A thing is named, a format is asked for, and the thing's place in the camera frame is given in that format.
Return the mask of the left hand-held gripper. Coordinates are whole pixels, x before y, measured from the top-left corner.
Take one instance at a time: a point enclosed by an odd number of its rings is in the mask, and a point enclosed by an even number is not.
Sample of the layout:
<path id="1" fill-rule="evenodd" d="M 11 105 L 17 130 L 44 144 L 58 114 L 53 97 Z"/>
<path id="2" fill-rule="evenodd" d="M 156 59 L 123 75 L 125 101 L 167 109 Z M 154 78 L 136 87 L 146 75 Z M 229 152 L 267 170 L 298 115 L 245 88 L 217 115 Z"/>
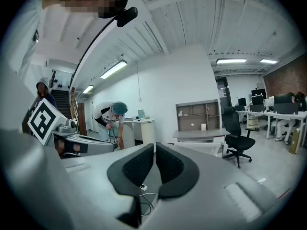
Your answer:
<path id="1" fill-rule="evenodd" d="M 89 136 L 80 135 L 78 140 L 75 121 L 64 116 L 45 98 L 39 102 L 27 124 L 42 145 L 55 145 L 57 139 L 80 143 L 81 156 L 110 153 L 115 149 L 113 143 Z"/>

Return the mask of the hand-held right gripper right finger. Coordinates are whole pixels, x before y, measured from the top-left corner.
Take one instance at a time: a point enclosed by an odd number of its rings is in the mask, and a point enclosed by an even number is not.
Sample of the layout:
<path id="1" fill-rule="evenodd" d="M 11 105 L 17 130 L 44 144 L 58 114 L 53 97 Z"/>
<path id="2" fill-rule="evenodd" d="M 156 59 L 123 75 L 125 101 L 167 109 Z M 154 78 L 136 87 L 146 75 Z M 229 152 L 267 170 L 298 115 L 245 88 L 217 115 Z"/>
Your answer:
<path id="1" fill-rule="evenodd" d="M 264 185 L 212 155 L 159 143 L 156 164 L 158 230 L 259 230 L 278 207 Z"/>

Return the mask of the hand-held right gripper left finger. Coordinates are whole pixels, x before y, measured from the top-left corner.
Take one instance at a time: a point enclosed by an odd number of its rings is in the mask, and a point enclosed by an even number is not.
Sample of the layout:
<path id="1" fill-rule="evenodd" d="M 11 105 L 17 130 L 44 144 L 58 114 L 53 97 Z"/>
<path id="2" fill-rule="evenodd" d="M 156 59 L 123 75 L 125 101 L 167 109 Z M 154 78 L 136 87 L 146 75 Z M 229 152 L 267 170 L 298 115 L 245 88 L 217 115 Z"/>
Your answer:
<path id="1" fill-rule="evenodd" d="M 142 223 L 139 188 L 154 162 L 153 145 L 63 160 L 63 230 L 136 230 Z"/>

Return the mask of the person's left hand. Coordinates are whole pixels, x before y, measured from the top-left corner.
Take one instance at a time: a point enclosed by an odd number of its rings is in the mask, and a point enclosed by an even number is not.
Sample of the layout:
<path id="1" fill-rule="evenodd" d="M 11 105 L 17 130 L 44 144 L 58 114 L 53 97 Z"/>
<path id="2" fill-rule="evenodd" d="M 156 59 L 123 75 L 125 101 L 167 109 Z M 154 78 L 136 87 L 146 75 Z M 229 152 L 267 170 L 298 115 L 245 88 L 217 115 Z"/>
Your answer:
<path id="1" fill-rule="evenodd" d="M 57 140 L 55 142 L 55 148 L 58 151 L 58 154 L 61 157 L 64 157 L 66 155 L 76 155 L 80 153 L 80 144 L 70 142 L 67 140 Z"/>

